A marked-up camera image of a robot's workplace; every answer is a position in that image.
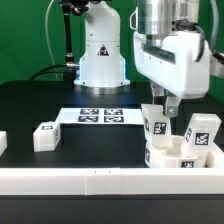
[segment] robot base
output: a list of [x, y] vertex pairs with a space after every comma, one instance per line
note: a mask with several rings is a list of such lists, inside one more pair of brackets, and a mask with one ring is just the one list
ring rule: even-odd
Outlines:
[[118, 87], [88, 87], [83, 85], [74, 85], [74, 89], [85, 93], [96, 94], [96, 95], [107, 95], [128, 92], [130, 90], [130, 82]]

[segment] white block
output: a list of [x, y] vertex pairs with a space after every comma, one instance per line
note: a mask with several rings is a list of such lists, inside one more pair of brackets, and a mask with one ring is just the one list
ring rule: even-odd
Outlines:
[[206, 165], [208, 168], [224, 168], [224, 153], [215, 143], [208, 152]]
[[0, 131], [0, 156], [7, 148], [7, 138], [6, 138], [6, 132]]
[[121, 193], [120, 168], [96, 169], [85, 176], [86, 195], [114, 195]]
[[172, 146], [170, 118], [163, 114], [163, 106], [142, 104], [145, 138], [154, 147]]
[[33, 133], [34, 152], [53, 151], [60, 139], [60, 124], [56, 122], [43, 122]]
[[206, 157], [220, 124], [215, 114], [193, 114], [181, 145], [183, 155]]

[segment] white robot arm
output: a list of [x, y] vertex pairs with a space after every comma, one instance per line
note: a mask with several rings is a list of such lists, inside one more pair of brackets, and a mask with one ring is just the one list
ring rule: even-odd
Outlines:
[[152, 81], [155, 102], [166, 97], [169, 117], [177, 116], [181, 99], [203, 97], [209, 88], [210, 51], [198, 8], [199, 0], [137, 0], [131, 17], [137, 70]]
[[72, 67], [69, 14], [85, 15], [86, 50], [79, 63], [77, 88], [96, 94], [108, 94], [125, 89], [125, 59], [120, 54], [120, 16], [105, 1], [60, 0], [65, 17], [66, 62]]

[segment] green wall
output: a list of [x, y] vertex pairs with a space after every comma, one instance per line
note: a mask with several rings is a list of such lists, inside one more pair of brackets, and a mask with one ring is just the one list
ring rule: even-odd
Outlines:
[[[51, 0], [20, 0], [9, 3], [1, 0], [0, 8], [0, 84], [11, 80], [27, 80], [38, 70], [51, 65], [45, 38], [45, 13]], [[220, 20], [224, 21], [224, 3], [217, 0]], [[127, 61], [127, 77], [131, 80], [146, 80], [136, 72], [133, 56], [129, 17], [134, 11], [135, 0], [113, 0], [111, 5], [121, 15], [121, 54]], [[201, 0], [200, 24], [209, 40], [212, 13], [209, 0]], [[75, 59], [84, 53], [83, 17], [71, 17], [73, 52]], [[65, 41], [63, 14], [57, 1], [49, 17], [49, 31], [56, 63], [64, 62]], [[217, 50], [224, 52], [224, 26], [220, 22]], [[211, 78], [209, 93], [224, 102], [224, 80]]]

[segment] black tabletop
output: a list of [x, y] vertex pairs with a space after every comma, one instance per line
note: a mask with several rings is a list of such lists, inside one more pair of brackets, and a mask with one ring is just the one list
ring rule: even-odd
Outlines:
[[[133, 83], [130, 91], [112, 95], [77, 92], [64, 82], [5, 83], [0, 86], [0, 130], [7, 131], [8, 147], [0, 167], [142, 168], [141, 125], [62, 125], [56, 150], [41, 153], [33, 151], [32, 134], [41, 122], [54, 121], [63, 107], [140, 109], [151, 102], [149, 83]], [[185, 133], [192, 113], [215, 113], [224, 121], [224, 105], [212, 97], [183, 100], [179, 116], [171, 119], [173, 134]], [[222, 149], [223, 136], [222, 123], [215, 139]], [[223, 223], [223, 199], [223, 195], [1, 196], [0, 223]]]

